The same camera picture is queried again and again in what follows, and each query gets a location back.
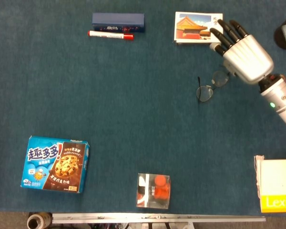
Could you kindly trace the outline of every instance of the cookie box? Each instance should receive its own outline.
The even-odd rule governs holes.
[[[31,136],[21,187],[81,193],[88,155],[86,141]]]

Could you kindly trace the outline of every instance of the metal bar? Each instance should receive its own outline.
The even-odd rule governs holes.
[[[53,213],[53,223],[264,222],[263,216],[141,213]]]

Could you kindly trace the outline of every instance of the chocolate chip cookie image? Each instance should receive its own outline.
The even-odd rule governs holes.
[[[63,156],[55,166],[55,174],[58,177],[68,177],[78,170],[78,158],[76,156]]]

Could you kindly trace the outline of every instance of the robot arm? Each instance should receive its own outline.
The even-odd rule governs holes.
[[[236,74],[248,84],[258,83],[261,95],[286,123],[285,77],[271,73],[274,68],[271,57],[238,22],[230,21],[237,33],[223,20],[218,20],[218,23],[231,40],[211,28],[210,32],[221,44],[212,43],[210,48],[223,56],[225,66],[232,74]]]

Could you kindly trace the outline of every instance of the floor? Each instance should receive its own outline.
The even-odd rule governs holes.
[[[28,213],[0,212],[0,229],[26,229]],[[254,223],[195,223],[195,229],[286,229],[286,217],[267,217],[266,222]]]

